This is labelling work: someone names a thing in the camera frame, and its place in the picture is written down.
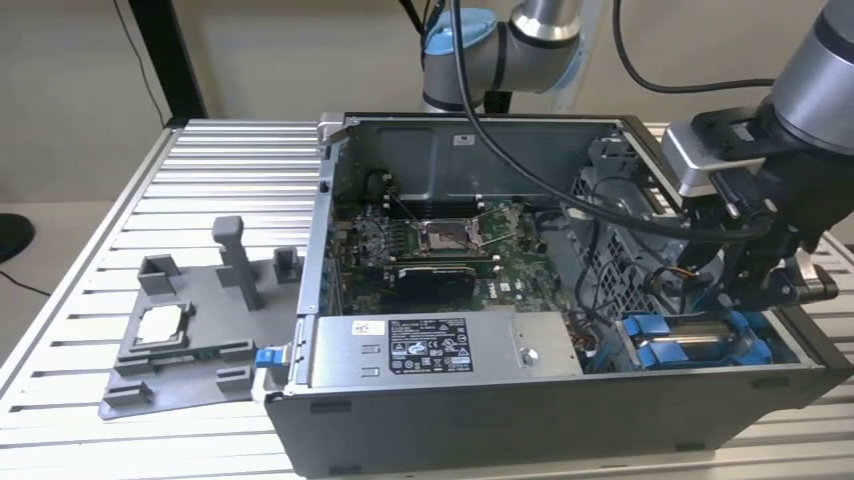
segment motherboard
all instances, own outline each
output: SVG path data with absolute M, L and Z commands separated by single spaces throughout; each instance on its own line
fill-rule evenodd
M 340 314 L 567 310 L 530 205 L 387 200 L 335 222 Z

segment open computer chassis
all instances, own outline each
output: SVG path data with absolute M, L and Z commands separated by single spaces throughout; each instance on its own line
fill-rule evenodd
M 682 221 L 636 119 L 484 123 L 566 192 Z M 544 195 L 464 118 L 325 116 L 320 136 L 295 348 L 265 399 L 299 474 L 710 450 L 851 374 L 799 308 L 674 320 L 639 343 L 640 314 L 686 311 L 702 294 L 660 269 L 682 243 Z M 655 342 L 682 362 L 644 359 Z

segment screw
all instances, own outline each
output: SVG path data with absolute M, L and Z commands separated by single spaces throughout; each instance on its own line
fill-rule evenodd
M 735 206 L 734 203 L 726 204 L 726 211 L 730 214 L 730 217 L 732 218 L 738 218 L 742 216 L 742 213 L 738 211 L 738 207 Z
M 522 353 L 522 363 L 528 367 L 534 366 L 534 364 L 536 363 L 536 360 L 539 360 L 539 353 L 536 353 L 536 350 L 531 348 L 523 348 L 520 353 Z

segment black pole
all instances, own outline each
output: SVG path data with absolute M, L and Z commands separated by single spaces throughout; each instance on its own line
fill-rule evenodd
M 172 120 L 207 118 L 208 112 L 187 55 L 184 36 L 171 0 L 128 0 Z

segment wire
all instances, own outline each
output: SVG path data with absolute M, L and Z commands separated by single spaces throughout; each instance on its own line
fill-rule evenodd
M 666 86 L 650 82 L 640 76 L 640 73 L 638 73 L 635 66 L 631 64 L 631 60 L 628 59 L 628 53 L 626 53 L 626 45 L 623 43 L 623 29 L 620 26 L 622 8 L 623 0 L 614 0 L 614 10 L 611 16 L 611 27 L 614 29 L 614 45 L 616 47 L 616 55 L 619 56 L 619 61 L 623 64 L 623 68 L 626 69 L 628 76 L 643 88 L 656 93 L 682 94 L 716 92 L 719 90 L 732 90 L 735 88 L 770 87 L 771 85 L 774 85 L 772 78 L 751 78 L 748 80 L 732 80 L 728 82 L 682 86 Z
M 558 220 L 559 218 L 563 217 L 563 211 L 562 210 L 547 210 L 543 213 L 539 214 L 539 216 L 534 219 L 534 230 L 536 232 L 543 232 L 543 231 L 558 231 L 560 230 L 560 228 L 555 228 L 555 229 L 548 229 L 547 227 L 543 227 L 543 223 L 546 222 L 552 222 L 555 220 Z
M 696 277 L 696 273 L 691 272 L 690 270 L 686 270 L 684 268 L 662 265 L 655 269 L 655 271 L 650 275 L 650 278 L 644 282 L 644 288 L 648 290 L 650 293 L 655 292 L 655 281 L 658 280 L 658 278 L 662 276 L 664 272 L 670 272 L 674 275 L 678 274 L 682 280 L 684 280 L 686 278 Z
M 684 307 L 687 306 L 686 305 L 687 301 L 688 301 L 687 292 L 683 289 L 682 292 L 679 293 L 679 314 L 684 313 Z
M 133 38 L 131 37 L 128 24 L 124 21 L 124 15 L 121 14 L 121 8 L 119 7 L 119 0 L 112 0 L 112 6 L 116 9 L 116 15 L 119 15 L 119 21 L 121 22 L 121 30 L 124 30 L 124 36 L 128 39 L 131 48 L 133 49 L 133 55 L 136 55 L 136 61 L 139 63 L 139 71 L 143 74 L 143 82 L 145 83 L 145 91 L 148 92 L 148 98 L 151 98 L 151 104 L 155 106 L 155 110 L 157 110 L 157 119 L 160 120 L 160 126 L 165 128 L 165 120 L 163 119 L 163 110 L 160 110 L 160 105 L 157 104 L 157 100 L 155 99 L 155 94 L 151 91 L 151 83 L 148 83 L 148 74 L 145 73 L 145 64 L 143 63 L 143 57 L 139 54 L 139 50 L 136 49 Z
M 468 87 L 468 73 L 466 70 L 466 55 L 463 55 L 463 35 L 462 35 L 462 14 L 460 14 L 460 0 L 451 0 L 451 26 L 453 31 L 453 60 L 456 65 L 456 76 L 459 80 L 459 90 L 463 103 L 463 111 L 471 127 L 480 137 L 483 144 L 487 146 L 495 156 L 504 162 L 504 164 L 516 171 L 516 173 L 524 177 L 531 183 L 539 186 L 551 195 L 562 199 L 570 206 L 584 212 L 586 214 L 596 217 L 610 223 L 620 225 L 626 228 L 635 229 L 640 232 L 650 233 L 652 235 L 660 235 L 679 240 L 694 240 L 703 243 L 731 243 L 744 242 L 755 238 L 762 237 L 771 227 L 770 219 L 762 217 L 758 225 L 748 226 L 743 230 L 688 230 L 679 227 L 671 227 L 660 223 L 634 218 L 628 215 L 623 215 L 616 211 L 599 207 L 584 200 L 580 200 L 572 195 L 567 195 L 558 190 L 548 182 L 540 179 L 520 163 L 519 161 L 504 151 L 500 145 L 495 143 L 495 140 L 486 132 L 478 115 L 471 107 L 471 91 Z
M 580 307 L 584 314 L 594 320 L 598 320 L 599 322 L 602 322 L 604 325 L 611 326 L 611 321 L 604 316 L 602 316 L 595 309 L 596 296 L 599 295 L 599 293 L 596 292 L 594 294 L 592 306 L 584 305 L 584 297 L 582 295 L 584 280 L 587 278 L 587 273 L 590 272 L 590 268 L 592 267 L 592 258 L 596 252 L 596 245 L 599 244 L 599 230 L 602 228 L 602 225 L 598 220 L 594 220 L 591 228 L 592 228 L 592 231 L 590 232 L 590 243 L 587 244 L 587 250 L 584 251 L 582 256 L 582 261 L 584 266 L 582 267 L 582 271 L 579 272 L 578 278 L 575 279 L 575 287 L 572 289 L 572 295 L 575 296 L 575 302 L 578 303 L 578 306 Z
M 44 295 L 45 297 L 51 296 L 51 292 L 45 292 L 44 290 L 41 290 L 40 288 L 36 287 L 30 287 L 29 285 L 26 285 L 25 283 L 18 282 L 17 280 L 14 280 L 14 278 L 12 277 L 12 275 L 9 275 L 8 273 L 5 273 L 2 270 L 0 270 L 0 276 L 5 277 L 5 279 L 12 282 L 16 286 L 21 287 L 24 290 L 29 290 L 30 292 L 37 293 L 39 295 Z
M 608 271 L 608 267 L 611 265 L 614 265 L 616 263 L 619 259 L 618 258 L 612 258 L 611 260 L 607 261 L 607 263 L 604 265 L 602 265 L 602 267 L 599 268 L 599 275 L 596 277 L 596 288 L 592 291 L 592 309 L 594 310 L 599 310 L 600 308 L 603 308 L 602 306 L 596 306 L 596 303 L 599 303 L 599 289 L 602 288 L 602 283 L 604 282 L 604 274 Z
M 397 205 L 400 205 L 400 208 L 403 209 L 403 211 L 405 212 L 405 214 L 412 218 L 412 220 L 415 220 L 415 221 L 417 222 L 417 217 L 412 214 L 412 212 L 409 211 L 409 209 L 408 209 L 408 208 L 405 208 L 405 205 L 403 205 L 403 201 L 400 201 L 400 199 L 397 198 L 397 196 L 396 196 L 396 195 L 391 195 L 391 194 L 389 194 L 388 196 L 392 198 L 392 200 L 393 200 L 395 202 L 397 202 Z
M 424 24 L 421 23 L 421 19 L 417 16 L 417 10 L 415 10 L 415 5 L 412 5 L 412 0 L 397 0 L 403 10 L 405 11 L 405 16 L 409 17 L 409 22 L 412 23 L 412 27 L 419 35 L 424 35 Z
M 703 301 L 703 298 L 706 298 L 707 293 L 708 293 L 708 290 L 706 290 L 703 294 L 699 297 L 696 297 L 696 300 L 694 300 L 694 303 L 691 304 L 691 312 L 696 311 L 696 307 L 699 307 L 699 303 Z
M 428 23 L 427 23 L 427 15 L 429 15 L 429 5 L 432 4 L 432 0 L 427 0 L 424 2 L 424 10 L 421 11 L 421 37 L 424 35 L 427 35 L 427 32 L 429 32 L 428 30 Z

